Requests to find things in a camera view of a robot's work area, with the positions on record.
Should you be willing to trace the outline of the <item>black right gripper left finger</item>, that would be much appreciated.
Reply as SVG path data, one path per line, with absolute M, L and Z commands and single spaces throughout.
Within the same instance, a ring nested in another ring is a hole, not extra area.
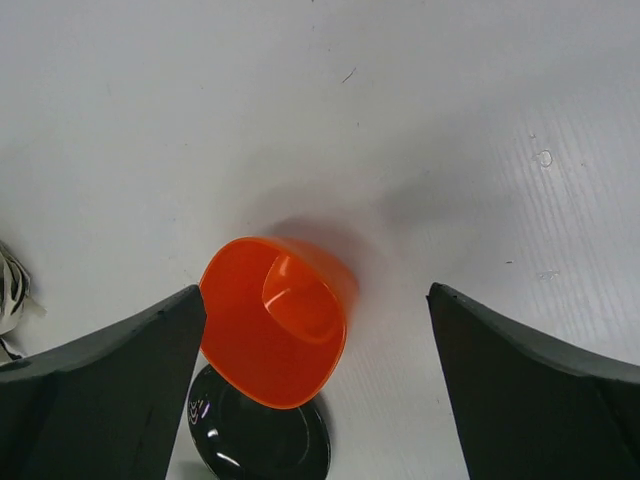
M 205 319 L 191 285 L 2 366 L 2 478 L 165 478 Z

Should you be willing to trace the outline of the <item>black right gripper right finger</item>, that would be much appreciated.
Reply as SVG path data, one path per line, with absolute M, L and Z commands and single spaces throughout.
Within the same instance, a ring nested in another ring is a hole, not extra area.
M 470 478 L 638 478 L 638 366 L 444 284 L 432 284 L 427 301 Z

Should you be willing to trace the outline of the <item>black white striped cloth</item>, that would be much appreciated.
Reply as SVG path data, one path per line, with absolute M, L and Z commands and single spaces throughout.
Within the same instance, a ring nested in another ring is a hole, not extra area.
M 1 365 L 23 358 L 7 340 L 24 315 L 44 317 L 46 310 L 31 294 L 31 275 L 22 262 L 1 242 Z

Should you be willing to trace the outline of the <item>black round plate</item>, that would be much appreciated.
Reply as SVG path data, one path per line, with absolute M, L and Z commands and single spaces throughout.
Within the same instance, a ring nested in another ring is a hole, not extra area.
M 330 433 L 314 400 L 270 408 L 206 366 L 191 384 L 186 417 L 199 455 L 218 479 L 327 478 Z

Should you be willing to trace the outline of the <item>orange plastic bowl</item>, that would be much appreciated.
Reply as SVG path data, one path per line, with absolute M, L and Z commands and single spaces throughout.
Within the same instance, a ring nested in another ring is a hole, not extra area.
M 359 286 L 312 243 L 242 237 L 213 256 L 200 291 L 204 358 L 242 394 L 283 410 L 311 400 L 332 375 Z

